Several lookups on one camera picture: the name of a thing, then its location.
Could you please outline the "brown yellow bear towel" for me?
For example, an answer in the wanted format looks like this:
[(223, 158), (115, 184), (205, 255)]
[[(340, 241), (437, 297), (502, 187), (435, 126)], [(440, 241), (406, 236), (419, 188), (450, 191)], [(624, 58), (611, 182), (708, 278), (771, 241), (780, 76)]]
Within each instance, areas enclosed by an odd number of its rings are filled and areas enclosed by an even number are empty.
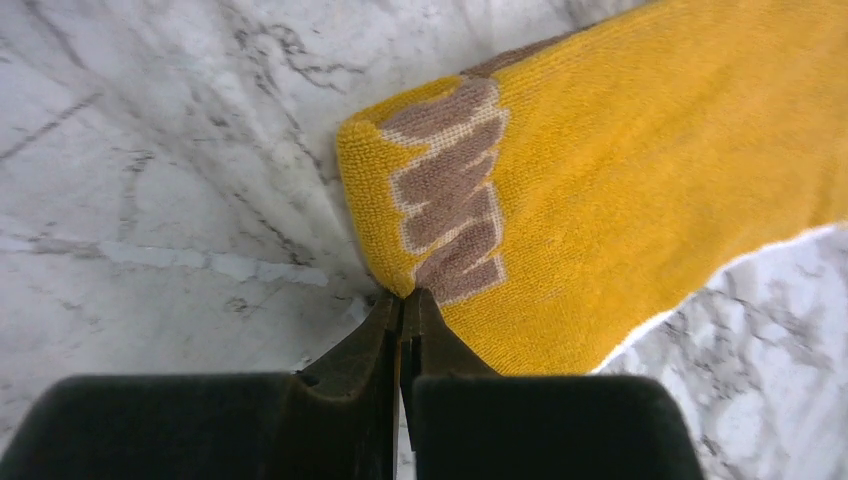
[(847, 218), (847, 5), (654, 1), (336, 137), (376, 279), (503, 374), (585, 373), (720, 267)]

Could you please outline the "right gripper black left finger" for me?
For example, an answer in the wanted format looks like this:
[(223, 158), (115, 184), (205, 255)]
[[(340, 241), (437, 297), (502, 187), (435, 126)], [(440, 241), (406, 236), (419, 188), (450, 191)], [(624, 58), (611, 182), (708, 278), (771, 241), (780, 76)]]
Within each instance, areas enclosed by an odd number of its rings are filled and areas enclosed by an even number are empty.
[(296, 372), (86, 375), (33, 404), (5, 479), (392, 479), (402, 303)]

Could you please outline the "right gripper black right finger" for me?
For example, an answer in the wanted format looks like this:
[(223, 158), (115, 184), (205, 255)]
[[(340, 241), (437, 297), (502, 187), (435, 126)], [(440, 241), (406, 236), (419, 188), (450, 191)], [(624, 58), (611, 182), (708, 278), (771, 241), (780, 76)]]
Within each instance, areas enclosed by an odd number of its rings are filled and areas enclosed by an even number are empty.
[(700, 479), (678, 404), (630, 375), (503, 376), (432, 296), (402, 304), (401, 388), (420, 479)]

